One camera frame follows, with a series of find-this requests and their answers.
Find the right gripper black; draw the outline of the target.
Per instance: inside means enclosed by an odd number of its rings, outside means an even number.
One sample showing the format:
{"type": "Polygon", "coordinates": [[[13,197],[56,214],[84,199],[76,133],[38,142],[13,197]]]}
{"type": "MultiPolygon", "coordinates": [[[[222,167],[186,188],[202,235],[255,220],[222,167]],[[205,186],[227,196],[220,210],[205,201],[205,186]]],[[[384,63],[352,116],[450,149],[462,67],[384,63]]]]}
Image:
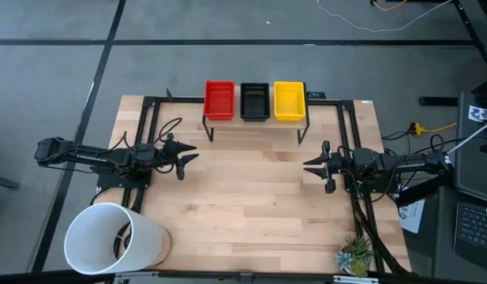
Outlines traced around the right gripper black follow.
{"type": "Polygon", "coordinates": [[[321,168],[306,167],[304,168],[304,170],[311,174],[315,174],[321,179],[324,179],[326,181],[324,187],[325,192],[327,194],[330,194],[336,190],[336,183],[332,175],[340,174],[341,169],[345,168],[345,158],[337,151],[334,154],[332,154],[330,142],[325,140],[321,146],[321,154],[314,159],[310,159],[306,162],[303,162],[303,164],[304,165],[322,164],[321,168]]]}

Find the red plastic slotted basket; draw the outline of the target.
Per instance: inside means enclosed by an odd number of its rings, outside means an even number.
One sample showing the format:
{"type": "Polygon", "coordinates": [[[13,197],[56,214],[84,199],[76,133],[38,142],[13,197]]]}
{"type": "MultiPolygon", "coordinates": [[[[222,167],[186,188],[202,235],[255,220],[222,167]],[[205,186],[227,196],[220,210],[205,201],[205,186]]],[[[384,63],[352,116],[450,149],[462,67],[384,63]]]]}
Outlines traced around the red plastic slotted basket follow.
{"type": "Polygon", "coordinates": [[[205,85],[204,116],[211,121],[230,121],[234,117],[233,81],[209,80],[205,85]]]}

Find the yellow plastic slotted basket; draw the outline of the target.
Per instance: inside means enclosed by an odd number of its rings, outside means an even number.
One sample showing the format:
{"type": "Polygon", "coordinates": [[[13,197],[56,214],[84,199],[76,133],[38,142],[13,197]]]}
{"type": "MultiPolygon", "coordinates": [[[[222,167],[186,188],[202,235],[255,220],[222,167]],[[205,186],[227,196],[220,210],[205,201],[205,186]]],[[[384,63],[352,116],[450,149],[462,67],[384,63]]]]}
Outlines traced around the yellow plastic slotted basket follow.
{"type": "Polygon", "coordinates": [[[273,92],[277,121],[300,121],[305,117],[305,89],[302,82],[276,81],[273,92]]]}

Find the black plastic slotted basket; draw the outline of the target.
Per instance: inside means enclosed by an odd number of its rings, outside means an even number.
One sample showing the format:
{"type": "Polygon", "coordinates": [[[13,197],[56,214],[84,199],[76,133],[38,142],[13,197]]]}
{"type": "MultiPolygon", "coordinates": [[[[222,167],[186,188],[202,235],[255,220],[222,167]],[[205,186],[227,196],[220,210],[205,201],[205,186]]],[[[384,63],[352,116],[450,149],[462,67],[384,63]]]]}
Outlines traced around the black plastic slotted basket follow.
{"type": "Polygon", "coordinates": [[[243,121],[266,121],[270,116],[269,83],[241,83],[241,119],[243,121]]]}

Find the wooden shelf with black legs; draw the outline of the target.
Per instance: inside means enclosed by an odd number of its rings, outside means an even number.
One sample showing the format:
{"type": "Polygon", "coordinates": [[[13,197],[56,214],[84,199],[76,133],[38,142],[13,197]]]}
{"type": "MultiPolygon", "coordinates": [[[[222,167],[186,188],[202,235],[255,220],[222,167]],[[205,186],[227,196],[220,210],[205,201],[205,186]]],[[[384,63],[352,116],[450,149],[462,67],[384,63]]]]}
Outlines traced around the wooden shelf with black legs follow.
{"type": "Polygon", "coordinates": [[[266,121],[243,121],[240,117],[240,85],[234,83],[235,92],[235,108],[234,117],[230,121],[211,121],[204,116],[203,107],[203,117],[202,125],[205,132],[208,135],[209,140],[214,139],[214,131],[220,128],[227,129],[292,129],[297,132],[298,143],[301,144],[305,138],[306,133],[309,130],[309,103],[307,98],[306,83],[304,84],[305,89],[305,117],[300,121],[277,121],[274,114],[274,83],[269,84],[269,95],[270,95],[270,118],[266,121]]]}

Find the white printed paper sheet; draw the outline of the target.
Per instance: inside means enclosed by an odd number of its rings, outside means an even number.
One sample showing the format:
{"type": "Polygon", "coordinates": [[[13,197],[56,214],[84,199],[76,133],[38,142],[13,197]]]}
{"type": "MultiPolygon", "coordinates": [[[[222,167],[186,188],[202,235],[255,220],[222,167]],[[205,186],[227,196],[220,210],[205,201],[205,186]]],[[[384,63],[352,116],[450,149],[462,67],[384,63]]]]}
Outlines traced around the white printed paper sheet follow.
{"type": "Polygon", "coordinates": [[[400,225],[404,230],[413,234],[419,232],[424,206],[425,201],[419,200],[399,208],[400,225]]]}

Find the black aluminium rig beam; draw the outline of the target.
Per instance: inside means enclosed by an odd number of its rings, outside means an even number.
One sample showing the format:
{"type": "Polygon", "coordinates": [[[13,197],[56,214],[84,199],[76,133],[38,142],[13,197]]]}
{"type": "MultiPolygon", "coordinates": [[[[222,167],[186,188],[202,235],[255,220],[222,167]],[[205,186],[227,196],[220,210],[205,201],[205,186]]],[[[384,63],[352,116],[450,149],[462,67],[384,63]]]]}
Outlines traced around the black aluminium rig beam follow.
{"type": "MultiPolygon", "coordinates": [[[[219,281],[234,280],[243,284],[251,284],[258,280],[311,280],[334,284],[332,274],[280,274],[255,272],[199,272],[199,271],[136,271],[117,274],[83,275],[74,270],[42,271],[23,274],[0,275],[0,284],[96,284],[98,282],[113,282],[114,280],[128,280],[139,277],[153,278],[198,278],[217,279],[219,281]]],[[[486,282],[472,282],[451,280],[444,278],[422,277],[414,274],[398,275],[384,272],[370,271],[366,278],[377,278],[380,284],[487,284],[486,282]]]]}

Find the white cylindrical bucket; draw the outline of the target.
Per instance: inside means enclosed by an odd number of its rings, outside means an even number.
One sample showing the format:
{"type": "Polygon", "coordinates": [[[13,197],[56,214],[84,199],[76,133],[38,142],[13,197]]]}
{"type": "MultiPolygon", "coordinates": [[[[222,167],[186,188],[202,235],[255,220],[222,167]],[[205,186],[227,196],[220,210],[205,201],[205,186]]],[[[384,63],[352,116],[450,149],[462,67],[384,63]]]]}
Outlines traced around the white cylindrical bucket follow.
{"type": "Polygon", "coordinates": [[[94,204],[71,223],[64,240],[67,263],[83,275],[140,271],[152,265],[161,249],[160,227],[155,221],[113,203],[94,204]],[[131,237],[121,256],[114,239],[128,224],[131,237]]]}

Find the black flat floor bar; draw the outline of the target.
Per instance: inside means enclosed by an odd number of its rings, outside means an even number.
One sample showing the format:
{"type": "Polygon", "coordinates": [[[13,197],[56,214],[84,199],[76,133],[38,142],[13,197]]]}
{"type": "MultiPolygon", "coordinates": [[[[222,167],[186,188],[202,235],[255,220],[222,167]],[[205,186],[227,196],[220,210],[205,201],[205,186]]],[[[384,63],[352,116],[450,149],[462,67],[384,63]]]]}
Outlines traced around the black flat floor bar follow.
{"type": "Polygon", "coordinates": [[[418,103],[423,107],[457,107],[458,99],[455,97],[421,96],[418,98],[418,103]]]}

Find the black side desk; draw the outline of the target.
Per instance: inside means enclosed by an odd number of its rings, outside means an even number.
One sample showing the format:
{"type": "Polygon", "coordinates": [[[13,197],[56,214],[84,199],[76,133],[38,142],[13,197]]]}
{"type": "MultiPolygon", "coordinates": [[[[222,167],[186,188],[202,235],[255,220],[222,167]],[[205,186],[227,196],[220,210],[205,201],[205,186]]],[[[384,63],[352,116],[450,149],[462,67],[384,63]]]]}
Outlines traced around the black side desk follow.
{"type": "Polygon", "coordinates": [[[457,204],[487,207],[487,201],[457,190],[451,177],[433,177],[410,189],[425,201],[419,231],[403,231],[412,271],[420,276],[487,283],[487,270],[454,250],[457,204]]]}

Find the printed marker tag sheet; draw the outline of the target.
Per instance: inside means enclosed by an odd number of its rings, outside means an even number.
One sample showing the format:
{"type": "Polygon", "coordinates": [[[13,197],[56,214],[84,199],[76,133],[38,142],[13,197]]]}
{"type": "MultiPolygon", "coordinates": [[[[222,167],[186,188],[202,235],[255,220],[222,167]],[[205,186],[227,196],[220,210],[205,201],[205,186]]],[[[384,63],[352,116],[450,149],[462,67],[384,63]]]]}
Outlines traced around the printed marker tag sheet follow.
{"type": "Polygon", "coordinates": [[[487,122],[487,109],[469,105],[468,118],[475,122],[487,122]]]}

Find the black metal mounting frame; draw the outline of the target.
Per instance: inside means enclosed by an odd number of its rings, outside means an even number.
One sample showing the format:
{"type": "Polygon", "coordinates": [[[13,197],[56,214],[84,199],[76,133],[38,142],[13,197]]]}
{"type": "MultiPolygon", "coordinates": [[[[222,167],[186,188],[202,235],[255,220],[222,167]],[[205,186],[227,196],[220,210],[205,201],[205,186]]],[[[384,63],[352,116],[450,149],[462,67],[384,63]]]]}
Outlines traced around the black metal mounting frame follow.
{"type": "Polygon", "coordinates": [[[383,148],[370,101],[317,100],[301,144],[292,129],[215,130],[209,140],[200,98],[159,98],[158,123],[181,118],[174,135],[198,157],[174,174],[152,175],[142,212],[164,226],[173,246],[158,271],[334,274],[334,255],[355,222],[343,179],[336,190],[303,169],[332,147],[383,148]]]}

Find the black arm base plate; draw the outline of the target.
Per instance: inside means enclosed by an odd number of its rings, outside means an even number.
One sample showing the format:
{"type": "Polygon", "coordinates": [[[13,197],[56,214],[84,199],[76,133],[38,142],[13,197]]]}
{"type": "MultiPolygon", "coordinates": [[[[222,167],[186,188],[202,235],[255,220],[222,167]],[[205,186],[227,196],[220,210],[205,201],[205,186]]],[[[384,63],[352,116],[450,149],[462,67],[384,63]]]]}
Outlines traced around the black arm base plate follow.
{"type": "Polygon", "coordinates": [[[355,183],[359,192],[394,193],[397,191],[396,178],[387,175],[356,177],[355,183]]]}
{"type": "Polygon", "coordinates": [[[108,188],[147,188],[150,184],[152,173],[147,172],[138,177],[121,177],[118,174],[100,174],[97,186],[102,189],[108,188]]]}

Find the long silver aluminium bracket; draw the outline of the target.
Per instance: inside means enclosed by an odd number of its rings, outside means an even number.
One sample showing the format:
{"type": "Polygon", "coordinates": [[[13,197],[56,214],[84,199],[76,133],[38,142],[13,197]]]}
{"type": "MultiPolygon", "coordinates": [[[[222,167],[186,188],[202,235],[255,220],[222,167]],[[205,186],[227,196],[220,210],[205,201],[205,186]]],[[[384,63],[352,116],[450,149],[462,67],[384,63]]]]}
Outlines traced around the long silver aluminium bracket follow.
{"type": "Polygon", "coordinates": [[[377,278],[359,278],[346,275],[335,275],[332,282],[335,284],[380,284],[377,278]]]}

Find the black desk frame bar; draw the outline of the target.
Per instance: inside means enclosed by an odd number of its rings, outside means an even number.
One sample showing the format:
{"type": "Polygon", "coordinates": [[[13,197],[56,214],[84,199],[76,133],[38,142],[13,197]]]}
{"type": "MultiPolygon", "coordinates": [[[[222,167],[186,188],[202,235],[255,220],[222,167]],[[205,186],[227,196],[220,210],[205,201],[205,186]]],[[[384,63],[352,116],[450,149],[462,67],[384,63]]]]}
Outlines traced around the black desk frame bar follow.
{"type": "Polygon", "coordinates": [[[476,33],[474,26],[471,24],[471,21],[469,17],[466,14],[466,11],[463,7],[463,5],[460,3],[459,0],[453,0],[454,6],[458,12],[458,15],[461,18],[461,21],[464,24],[465,29],[467,30],[471,40],[472,44],[475,46],[475,48],[478,50],[479,54],[481,55],[485,65],[487,66],[487,52],[485,50],[485,46],[480,40],[478,34],[476,33]]]}

